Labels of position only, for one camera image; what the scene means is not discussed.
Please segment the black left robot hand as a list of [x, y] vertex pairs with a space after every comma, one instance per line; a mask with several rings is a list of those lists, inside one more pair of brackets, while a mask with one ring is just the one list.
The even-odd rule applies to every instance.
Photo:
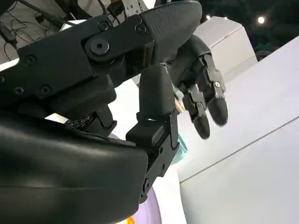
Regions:
[[183, 93], [184, 108], [202, 139], [210, 136], [206, 111], [217, 125], [226, 125], [228, 107], [224, 80], [214, 64], [211, 50], [199, 37], [192, 35], [178, 49], [171, 66], [171, 80]]

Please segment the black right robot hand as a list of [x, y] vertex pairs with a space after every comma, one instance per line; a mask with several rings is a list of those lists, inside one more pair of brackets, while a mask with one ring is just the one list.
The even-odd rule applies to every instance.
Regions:
[[[196, 0], [114, 26], [101, 15], [18, 49], [0, 74], [0, 221], [111, 224], [133, 215], [176, 154], [177, 109], [162, 61], [192, 36]], [[143, 74], [143, 106], [126, 140], [47, 120], [81, 120]]]

